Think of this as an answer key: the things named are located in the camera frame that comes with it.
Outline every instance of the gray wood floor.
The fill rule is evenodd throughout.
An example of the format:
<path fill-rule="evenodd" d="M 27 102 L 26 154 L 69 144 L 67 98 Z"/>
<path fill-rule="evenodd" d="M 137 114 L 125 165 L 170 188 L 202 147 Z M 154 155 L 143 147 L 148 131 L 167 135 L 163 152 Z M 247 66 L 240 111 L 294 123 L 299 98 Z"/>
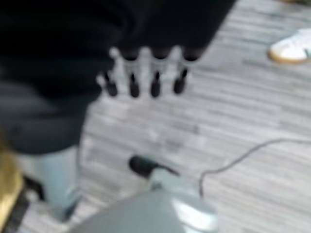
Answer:
<path fill-rule="evenodd" d="M 278 65 L 269 45 L 311 25 L 311 8 L 240 0 L 194 69 L 187 92 L 158 100 L 103 96 L 85 126 L 81 188 L 69 224 L 32 205 L 20 233 L 60 233 L 131 193 L 141 182 L 126 161 L 139 153 L 181 171 L 193 184 L 265 140 L 311 138 L 311 64 Z M 206 201 L 222 233 L 310 233 L 311 146 L 275 145 L 209 176 Z"/>

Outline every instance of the sneaker sole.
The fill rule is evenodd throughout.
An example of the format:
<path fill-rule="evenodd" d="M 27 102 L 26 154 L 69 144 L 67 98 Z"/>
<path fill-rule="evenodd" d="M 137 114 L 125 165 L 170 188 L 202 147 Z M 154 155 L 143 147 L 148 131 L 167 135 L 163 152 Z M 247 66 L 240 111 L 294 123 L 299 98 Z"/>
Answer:
<path fill-rule="evenodd" d="M 301 64 L 301 63 L 305 63 L 311 60 L 311 58 L 302 59 L 302 60 L 286 59 L 286 58 L 282 58 L 278 56 L 276 53 L 272 51 L 268 51 L 268 56 L 271 60 L 278 62 L 278 63 L 284 63 L 284 64 Z"/>

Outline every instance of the white sneaker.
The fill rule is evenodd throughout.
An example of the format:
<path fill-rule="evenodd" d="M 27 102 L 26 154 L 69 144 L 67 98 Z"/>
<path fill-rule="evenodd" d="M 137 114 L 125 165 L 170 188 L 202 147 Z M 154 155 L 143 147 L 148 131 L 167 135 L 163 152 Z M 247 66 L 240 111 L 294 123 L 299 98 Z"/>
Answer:
<path fill-rule="evenodd" d="M 302 63 L 311 59 L 311 29 L 298 30 L 269 49 L 272 60 L 280 63 Z"/>

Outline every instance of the cable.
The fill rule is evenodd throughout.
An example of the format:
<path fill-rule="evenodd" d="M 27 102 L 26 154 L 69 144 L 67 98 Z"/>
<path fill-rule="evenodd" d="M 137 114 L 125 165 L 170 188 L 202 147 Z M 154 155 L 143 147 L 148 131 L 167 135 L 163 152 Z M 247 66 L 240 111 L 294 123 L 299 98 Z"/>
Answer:
<path fill-rule="evenodd" d="M 244 161 L 245 159 L 249 158 L 254 152 L 267 147 L 269 145 L 272 144 L 280 144 L 280 143 L 285 143 L 285 142 L 289 142 L 289 143 L 298 143 L 298 144 L 311 144 L 311 141 L 308 140 L 299 140 L 299 139 L 287 139 L 287 138 L 279 138 L 279 139 L 273 139 L 273 140 L 269 140 L 266 142 L 263 142 L 251 149 L 249 149 L 247 152 L 245 152 L 244 154 L 242 154 L 238 159 L 233 160 L 231 163 L 220 167 L 218 169 L 215 170 L 205 170 L 201 173 L 200 179 L 199 179 L 199 193 L 201 197 L 204 197 L 204 187 L 203 187 L 203 183 L 204 183 L 204 179 L 206 178 L 207 175 L 210 174 L 219 174 L 219 173 L 223 173 L 225 171 L 228 171 L 229 169 L 233 168 L 234 166 L 238 165 L 239 163 L 241 163 L 242 161 Z"/>

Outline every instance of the gray device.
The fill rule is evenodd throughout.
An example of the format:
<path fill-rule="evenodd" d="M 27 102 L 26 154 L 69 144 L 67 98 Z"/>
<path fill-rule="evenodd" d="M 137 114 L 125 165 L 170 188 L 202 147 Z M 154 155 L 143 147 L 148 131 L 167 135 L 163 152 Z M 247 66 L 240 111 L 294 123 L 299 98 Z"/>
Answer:
<path fill-rule="evenodd" d="M 217 233 L 215 210 L 177 172 L 138 156 L 130 165 L 147 179 L 145 189 L 70 233 Z"/>

